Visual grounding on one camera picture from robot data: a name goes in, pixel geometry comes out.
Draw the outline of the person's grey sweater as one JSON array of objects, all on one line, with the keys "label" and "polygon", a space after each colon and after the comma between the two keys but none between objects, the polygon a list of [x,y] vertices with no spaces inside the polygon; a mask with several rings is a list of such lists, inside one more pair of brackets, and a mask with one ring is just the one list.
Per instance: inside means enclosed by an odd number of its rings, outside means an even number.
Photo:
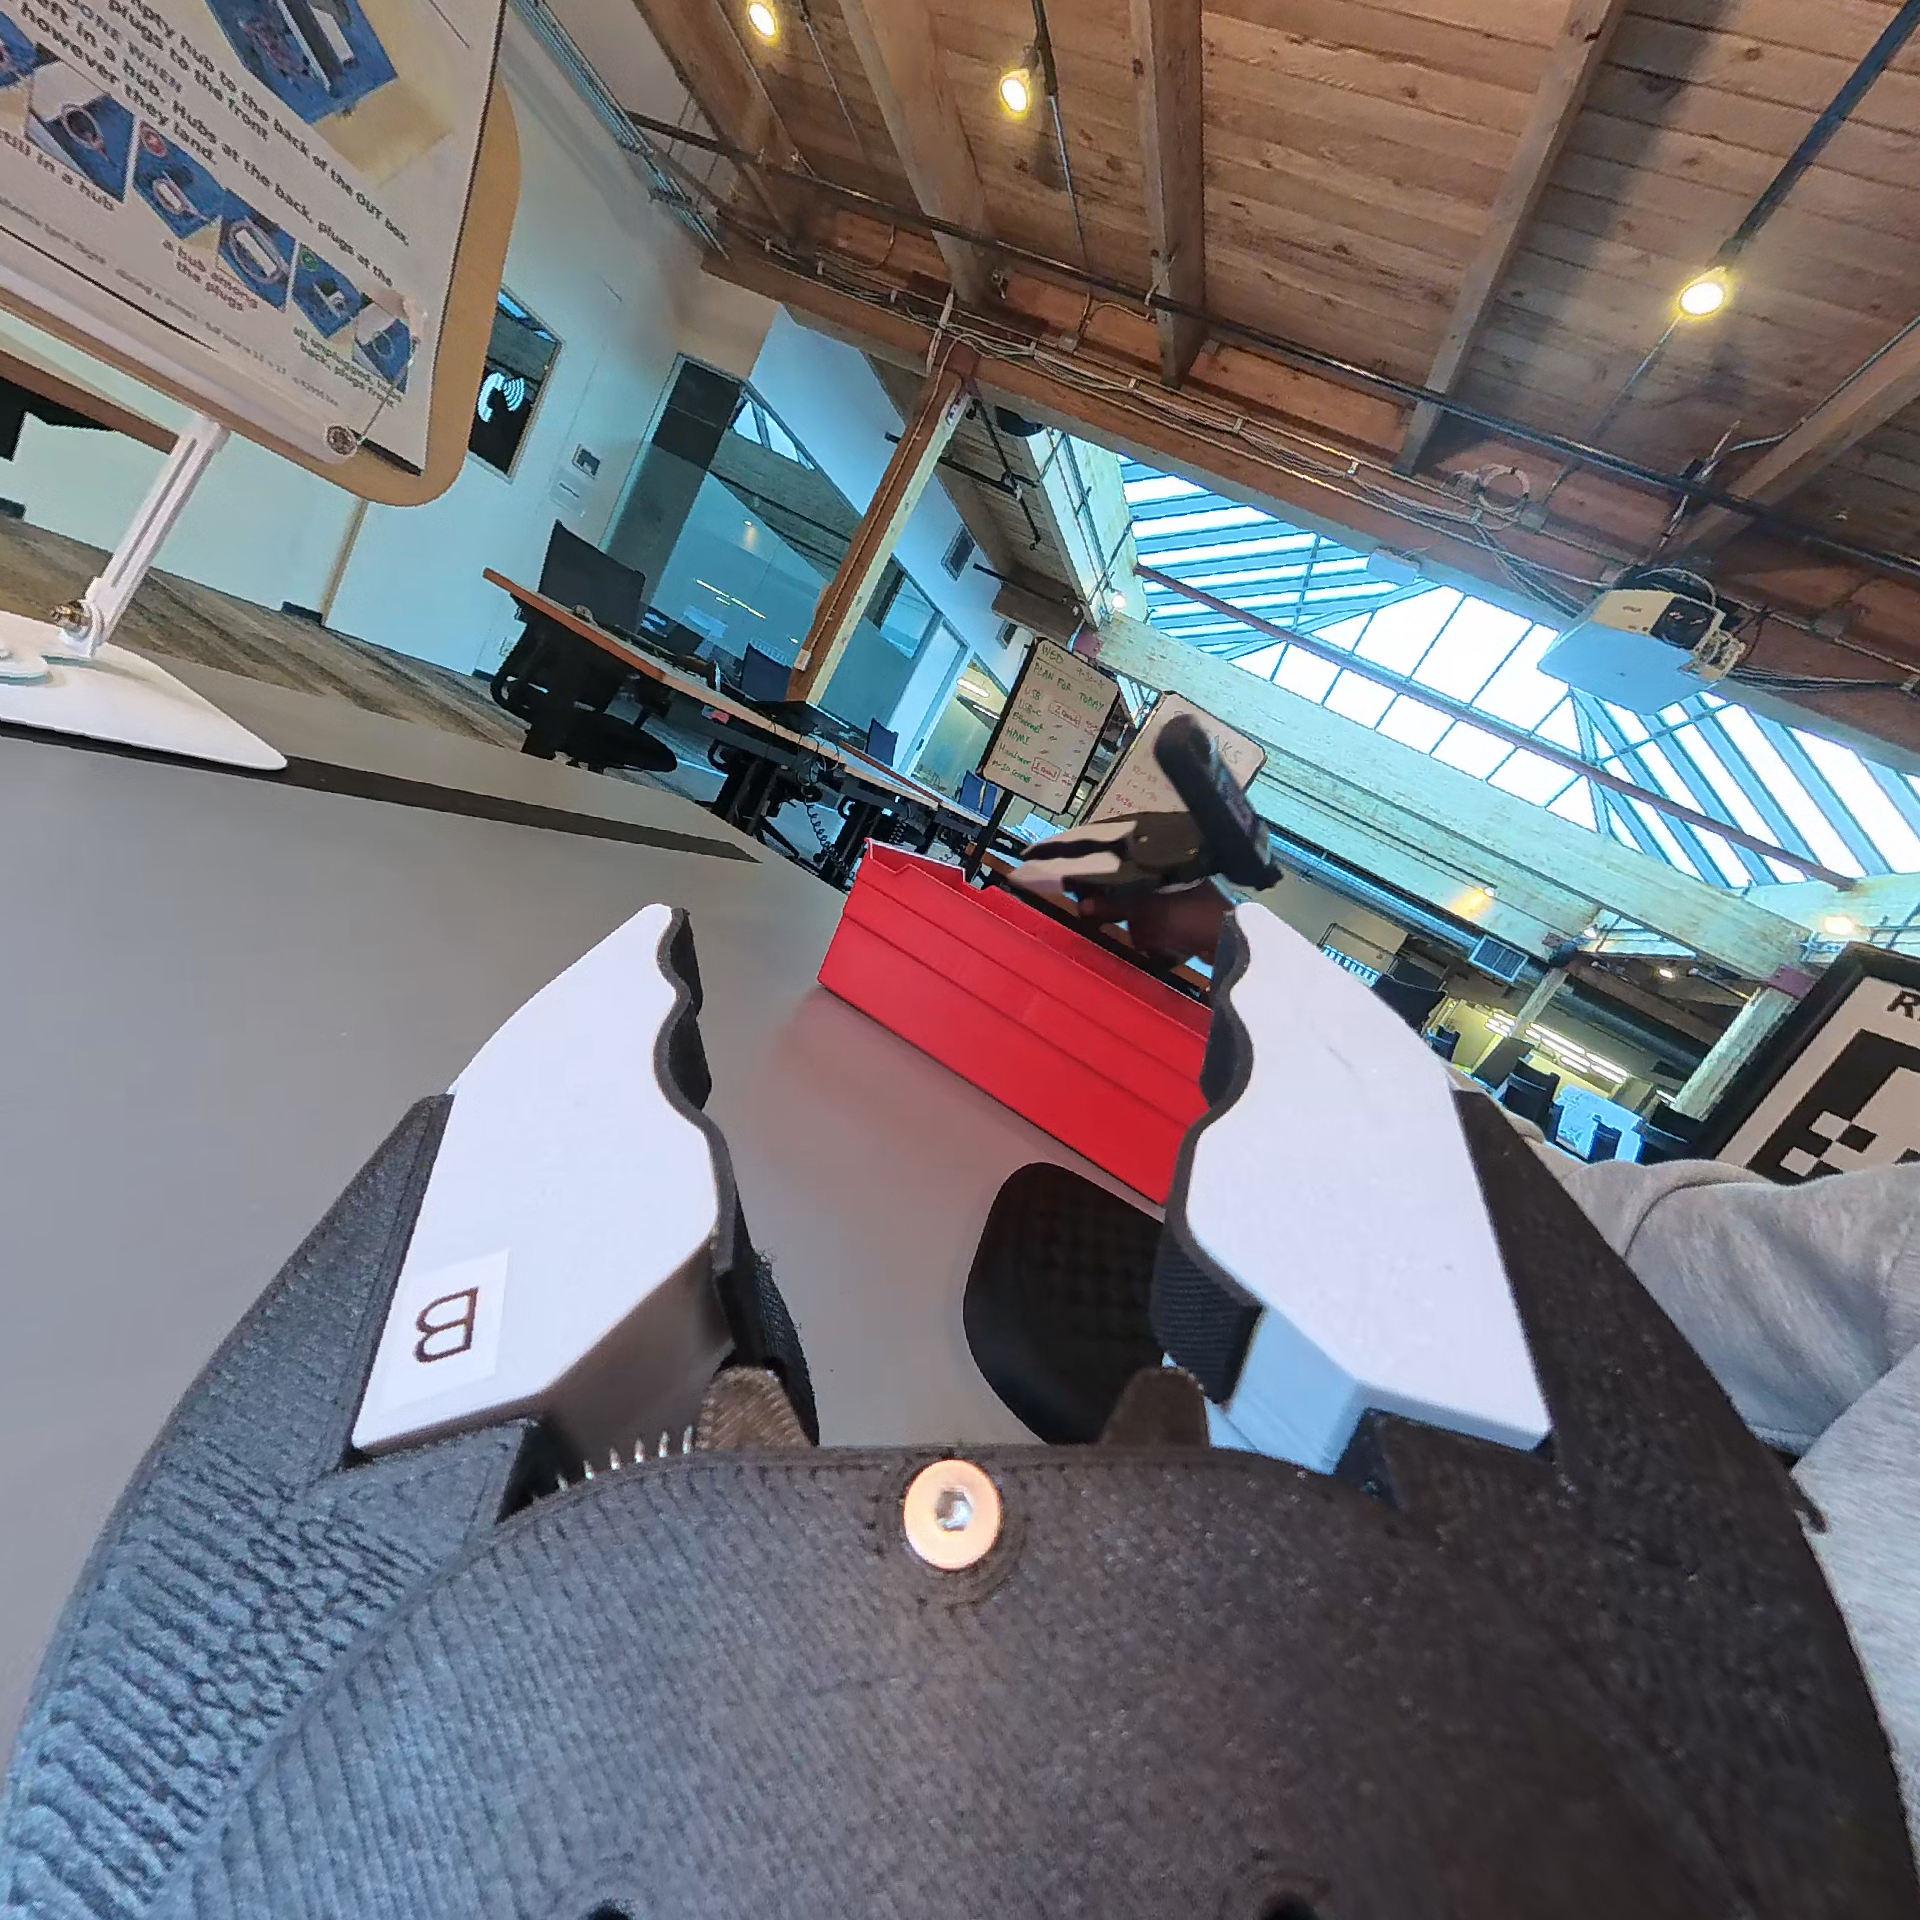
[{"label": "person's grey sweater", "polygon": [[1588,1166],[1437,1065],[1417,1121],[1481,1207],[1531,1402],[1362,1411],[1343,1472],[1437,1560],[1436,1633],[1510,1659],[1481,1783],[1615,1797],[1623,1834],[1756,1847],[1834,1911],[1900,1903],[1915,1834],[1915,1162],[1767,1184]]}]

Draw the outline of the black wall sign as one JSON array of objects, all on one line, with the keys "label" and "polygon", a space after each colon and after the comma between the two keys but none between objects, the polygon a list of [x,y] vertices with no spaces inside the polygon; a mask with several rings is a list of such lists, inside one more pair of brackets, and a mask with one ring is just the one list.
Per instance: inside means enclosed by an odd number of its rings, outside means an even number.
[{"label": "black wall sign", "polygon": [[558,357],[561,337],[551,326],[516,295],[500,290],[469,432],[470,456],[494,473],[514,473]]}]

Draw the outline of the ceiling projector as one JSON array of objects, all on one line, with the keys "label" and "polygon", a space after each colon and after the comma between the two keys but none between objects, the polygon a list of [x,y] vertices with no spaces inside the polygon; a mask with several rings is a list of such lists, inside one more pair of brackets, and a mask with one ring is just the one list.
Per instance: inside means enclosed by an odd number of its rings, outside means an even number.
[{"label": "ceiling projector", "polygon": [[1540,672],[1601,702],[1653,714],[1743,665],[1747,615],[1686,566],[1633,566],[1542,651]]}]

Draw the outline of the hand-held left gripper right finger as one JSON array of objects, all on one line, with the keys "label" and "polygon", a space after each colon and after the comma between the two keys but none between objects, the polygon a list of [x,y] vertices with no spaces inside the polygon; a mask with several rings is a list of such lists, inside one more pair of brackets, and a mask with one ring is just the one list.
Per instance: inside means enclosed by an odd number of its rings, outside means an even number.
[{"label": "hand-held left gripper right finger", "polygon": [[1549,1411],[1449,1069],[1267,907],[1219,934],[1158,1346],[1206,1440],[1331,1472],[1382,1411],[1513,1451]]}]

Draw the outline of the wooden support post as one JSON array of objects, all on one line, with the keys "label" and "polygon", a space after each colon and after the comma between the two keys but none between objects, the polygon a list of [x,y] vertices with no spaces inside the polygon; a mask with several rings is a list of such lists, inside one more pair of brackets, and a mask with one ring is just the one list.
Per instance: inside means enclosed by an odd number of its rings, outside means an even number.
[{"label": "wooden support post", "polygon": [[787,683],[790,704],[821,704],[825,698],[833,674],[859,618],[870,607],[887,562],[895,552],[899,536],[919,506],[927,479],[967,411],[973,373],[975,351],[972,346],[941,343],[933,354],[870,504],[813,609]]}]

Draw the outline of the handwritten whiteboard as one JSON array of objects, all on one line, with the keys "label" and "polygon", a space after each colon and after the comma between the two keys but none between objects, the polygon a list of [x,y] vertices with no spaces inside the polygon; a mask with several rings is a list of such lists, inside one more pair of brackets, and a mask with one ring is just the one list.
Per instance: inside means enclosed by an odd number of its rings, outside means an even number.
[{"label": "handwritten whiteboard", "polygon": [[1066,815],[1118,704],[1121,687],[1109,674],[1059,642],[1036,638],[978,776],[1003,794]]}]

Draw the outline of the red plastic bin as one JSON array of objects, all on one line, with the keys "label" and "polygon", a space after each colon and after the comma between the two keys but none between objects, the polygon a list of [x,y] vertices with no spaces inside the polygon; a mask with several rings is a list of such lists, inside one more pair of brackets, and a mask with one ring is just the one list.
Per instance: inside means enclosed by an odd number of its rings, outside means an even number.
[{"label": "red plastic bin", "polygon": [[868,842],[821,982],[1153,1201],[1205,1098],[1212,1013],[1009,889]]}]

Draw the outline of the wooden office desk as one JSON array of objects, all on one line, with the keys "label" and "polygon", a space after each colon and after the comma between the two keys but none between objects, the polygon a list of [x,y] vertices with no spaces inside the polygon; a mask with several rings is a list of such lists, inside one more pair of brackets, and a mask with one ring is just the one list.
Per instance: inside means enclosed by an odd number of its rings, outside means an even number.
[{"label": "wooden office desk", "polygon": [[566,613],[539,591],[510,579],[487,566],[482,577],[502,590],[516,609],[539,613],[595,646],[603,649],[618,665],[643,683],[639,704],[646,713],[665,718],[674,729],[700,733],[708,758],[727,771],[730,786],[750,784],[748,760],[771,760],[790,771],[801,786],[828,784],[857,771],[847,751],[818,735],[804,735],[771,713],[756,710],[738,696],[708,685],[683,665],[670,662],[634,646],[621,638],[601,630],[590,617]]}]

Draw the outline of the wooden instruction board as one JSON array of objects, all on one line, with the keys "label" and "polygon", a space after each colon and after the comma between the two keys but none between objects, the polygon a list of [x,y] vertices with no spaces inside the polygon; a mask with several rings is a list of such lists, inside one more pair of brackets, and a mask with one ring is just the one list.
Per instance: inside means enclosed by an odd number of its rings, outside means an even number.
[{"label": "wooden instruction board", "polygon": [[4,313],[355,495],[442,495],[518,197],[505,13],[7,1]]}]

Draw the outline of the person's right hand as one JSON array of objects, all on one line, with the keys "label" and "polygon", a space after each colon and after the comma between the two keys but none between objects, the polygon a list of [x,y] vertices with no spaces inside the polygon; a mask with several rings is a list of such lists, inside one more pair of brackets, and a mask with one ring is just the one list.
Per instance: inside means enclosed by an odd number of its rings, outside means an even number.
[{"label": "person's right hand", "polygon": [[1226,920],[1235,907],[1212,880],[1156,890],[1092,890],[1079,898],[1083,920],[1126,928],[1141,952],[1166,966],[1212,963]]}]

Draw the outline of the black white tag board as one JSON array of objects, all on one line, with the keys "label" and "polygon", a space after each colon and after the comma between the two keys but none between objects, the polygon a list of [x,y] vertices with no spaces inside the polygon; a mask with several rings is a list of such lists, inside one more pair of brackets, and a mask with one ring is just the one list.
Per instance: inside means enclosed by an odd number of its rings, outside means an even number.
[{"label": "black white tag board", "polygon": [[1917,1161],[1917,960],[1847,946],[1701,1123],[1701,1158],[1774,1184]]}]

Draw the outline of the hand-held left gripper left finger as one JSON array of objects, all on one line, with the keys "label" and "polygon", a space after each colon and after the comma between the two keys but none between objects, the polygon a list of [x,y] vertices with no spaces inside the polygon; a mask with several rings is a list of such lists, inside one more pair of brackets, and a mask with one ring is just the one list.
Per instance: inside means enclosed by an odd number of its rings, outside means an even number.
[{"label": "hand-held left gripper left finger", "polygon": [[353,1423],[385,1455],[533,1417],[590,1472],[674,1448],[740,1346],[689,913],[649,902],[450,1087]]}]

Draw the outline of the white board stand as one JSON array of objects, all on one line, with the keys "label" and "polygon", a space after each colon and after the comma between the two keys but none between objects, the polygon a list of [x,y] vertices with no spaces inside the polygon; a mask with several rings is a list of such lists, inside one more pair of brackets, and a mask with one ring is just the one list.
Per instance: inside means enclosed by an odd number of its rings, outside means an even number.
[{"label": "white board stand", "polygon": [[177,439],[102,571],[49,617],[2,613],[2,718],[12,727],[77,735],[252,771],[286,757],[153,659],[114,642],[122,617],[173,533],[229,424],[196,414]]}]

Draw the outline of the black computer monitor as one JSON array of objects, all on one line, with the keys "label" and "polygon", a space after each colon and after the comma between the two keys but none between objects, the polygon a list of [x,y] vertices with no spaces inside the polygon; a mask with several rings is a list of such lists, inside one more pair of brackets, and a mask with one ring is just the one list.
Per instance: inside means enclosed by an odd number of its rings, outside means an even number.
[{"label": "black computer monitor", "polygon": [[646,607],[643,571],[621,565],[591,541],[556,521],[545,549],[538,590],[575,617],[630,640]]}]

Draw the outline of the black office chair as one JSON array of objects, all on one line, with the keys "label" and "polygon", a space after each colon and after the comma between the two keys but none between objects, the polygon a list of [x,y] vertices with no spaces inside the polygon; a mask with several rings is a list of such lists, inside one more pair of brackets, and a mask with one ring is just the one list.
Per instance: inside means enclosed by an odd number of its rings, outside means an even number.
[{"label": "black office chair", "polygon": [[679,758],[639,720],[612,714],[630,672],[601,646],[530,609],[494,672],[494,706],[525,721],[521,751],[590,771],[670,775]]}]

